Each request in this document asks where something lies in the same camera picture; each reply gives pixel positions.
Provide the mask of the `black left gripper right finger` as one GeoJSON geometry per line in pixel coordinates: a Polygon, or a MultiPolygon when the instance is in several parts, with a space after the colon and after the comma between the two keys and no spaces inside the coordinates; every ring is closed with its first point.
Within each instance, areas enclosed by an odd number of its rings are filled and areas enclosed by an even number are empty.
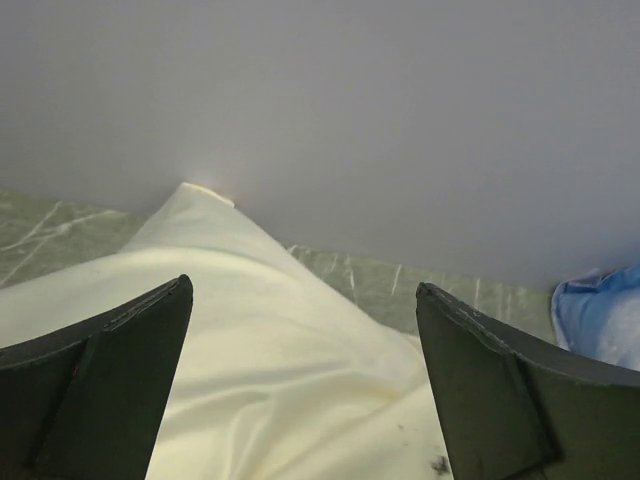
{"type": "Polygon", "coordinates": [[[638,372],[540,340],[431,283],[416,299],[454,478],[638,478],[638,372]]]}

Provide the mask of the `cream pillowcase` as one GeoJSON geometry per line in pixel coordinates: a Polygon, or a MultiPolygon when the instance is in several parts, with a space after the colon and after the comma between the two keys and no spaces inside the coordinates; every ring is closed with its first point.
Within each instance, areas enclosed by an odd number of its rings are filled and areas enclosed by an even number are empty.
{"type": "Polygon", "coordinates": [[[194,306],[152,479],[433,479],[419,340],[372,320],[217,194],[182,184],[117,254],[1,292],[9,345],[181,274],[194,306]]]}

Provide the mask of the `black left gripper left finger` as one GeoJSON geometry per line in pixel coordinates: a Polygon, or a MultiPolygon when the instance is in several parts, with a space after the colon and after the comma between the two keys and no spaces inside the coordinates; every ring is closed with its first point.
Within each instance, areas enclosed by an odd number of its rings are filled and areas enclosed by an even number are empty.
{"type": "Polygon", "coordinates": [[[192,306],[192,282],[181,275],[2,348],[2,478],[144,478],[192,306]]]}

